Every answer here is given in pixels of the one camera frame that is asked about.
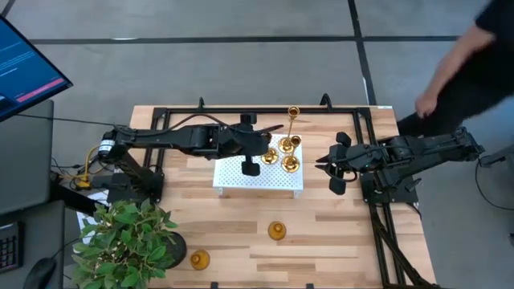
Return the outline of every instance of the person's arm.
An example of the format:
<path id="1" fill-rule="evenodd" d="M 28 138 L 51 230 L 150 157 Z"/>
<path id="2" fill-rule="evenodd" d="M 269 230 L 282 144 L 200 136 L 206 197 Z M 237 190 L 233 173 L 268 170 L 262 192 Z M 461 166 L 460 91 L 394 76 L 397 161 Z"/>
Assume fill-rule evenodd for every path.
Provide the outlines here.
<path id="1" fill-rule="evenodd" d="M 451 48 L 439 63 L 434 77 L 425 92 L 416 100 L 416 111 L 420 117 L 430 115 L 437 106 L 437 97 L 444 85 L 459 71 L 475 52 L 495 41 L 495 35 L 473 25 Z"/>

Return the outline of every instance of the white perforated platform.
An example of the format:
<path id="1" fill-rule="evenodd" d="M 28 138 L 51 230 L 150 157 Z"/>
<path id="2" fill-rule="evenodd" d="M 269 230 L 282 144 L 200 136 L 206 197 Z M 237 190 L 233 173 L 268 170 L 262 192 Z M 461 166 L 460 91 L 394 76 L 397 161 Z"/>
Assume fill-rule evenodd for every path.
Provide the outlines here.
<path id="1" fill-rule="evenodd" d="M 302 144 L 296 148 L 295 157 L 300 161 L 300 168 L 294 173 L 287 173 L 282 169 L 282 159 L 286 156 L 278 149 L 281 138 L 287 135 L 273 135 L 270 148 L 277 150 L 279 160 L 273 165 L 266 165 L 261 157 L 252 157 L 253 162 L 260 165 L 260 175 L 257 177 L 245 176 L 241 173 L 241 163 L 244 157 L 229 157 L 216 160 L 214 167 L 214 181 L 212 186 L 223 195 L 224 188 L 239 189 L 279 189 L 291 190 L 298 197 L 304 190 L 304 163 L 302 157 Z"/>

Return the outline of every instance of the computer monitor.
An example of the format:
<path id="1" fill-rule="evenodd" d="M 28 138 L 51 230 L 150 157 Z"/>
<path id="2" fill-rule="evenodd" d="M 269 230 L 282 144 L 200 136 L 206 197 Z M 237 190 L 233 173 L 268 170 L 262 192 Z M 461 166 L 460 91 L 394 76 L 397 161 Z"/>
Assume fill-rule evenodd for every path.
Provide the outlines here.
<path id="1" fill-rule="evenodd" d="M 57 67 L 0 16 L 0 121 L 71 86 Z"/>

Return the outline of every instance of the keyboard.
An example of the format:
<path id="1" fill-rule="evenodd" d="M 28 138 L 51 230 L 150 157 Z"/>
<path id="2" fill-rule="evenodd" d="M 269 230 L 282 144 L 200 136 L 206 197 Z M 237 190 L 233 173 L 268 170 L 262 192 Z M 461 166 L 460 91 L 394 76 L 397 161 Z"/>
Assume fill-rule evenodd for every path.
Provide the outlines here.
<path id="1" fill-rule="evenodd" d="M 0 273 L 22 266 L 22 223 L 0 226 Z"/>

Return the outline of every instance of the wooden table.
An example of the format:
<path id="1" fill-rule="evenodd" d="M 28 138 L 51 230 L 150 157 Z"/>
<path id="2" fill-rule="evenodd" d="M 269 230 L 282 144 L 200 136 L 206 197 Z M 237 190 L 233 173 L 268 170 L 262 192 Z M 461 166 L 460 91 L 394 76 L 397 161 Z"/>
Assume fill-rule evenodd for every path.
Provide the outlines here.
<path id="1" fill-rule="evenodd" d="M 131 127 L 150 128 L 154 108 L 136 106 Z M 377 139 L 398 134 L 393 109 L 370 110 Z M 170 125 L 186 116 L 173 114 Z M 216 117 L 228 124 L 239 122 L 239 114 Z M 197 117 L 187 124 L 210 122 Z M 279 132 L 286 132 L 288 116 L 262 114 L 255 127 L 274 124 L 284 124 Z M 361 126 L 367 141 L 363 120 Z M 292 131 L 302 136 L 304 148 L 304 192 L 298 199 L 293 199 L 292 193 L 272 192 L 220 199 L 212 189 L 214 161 L 174 150 L 165 152 L 160 206 L 172 211 L 177 231 L 188 244 L 188 258 L 168 270 L 166 279 L 153 279 L 151 287 L 209 287 L 211 282 L 220 287 L 305 287 L 306 283 L 315 287 L 381 287 L 369 208 L 362 201 L 359 182 L 349 184 L 346 194 L 337 196 L 328 189 L 328 176 L 314 167 L 315 160 L 335 144 L 337 132 L 347 132 L 353 144 L 357 143 L 352 117 L 300 113 Z M 131 154 L 142 163 L 143 150 L 133 149 Z M 421 276 L 434 283 L 419 216 L 405 204 L 392 204 L 391 209 L 400 248 Z M 283 240 L 268 237 L 272 221 L 286 225 L 288 234 Z M 189 255 L 197 249 L 207 250 L 211 257 L 204 271 L 194 270 L 189 262 Z M 385 251 L 390 279 L 395 283 L 392 257 Z"/>

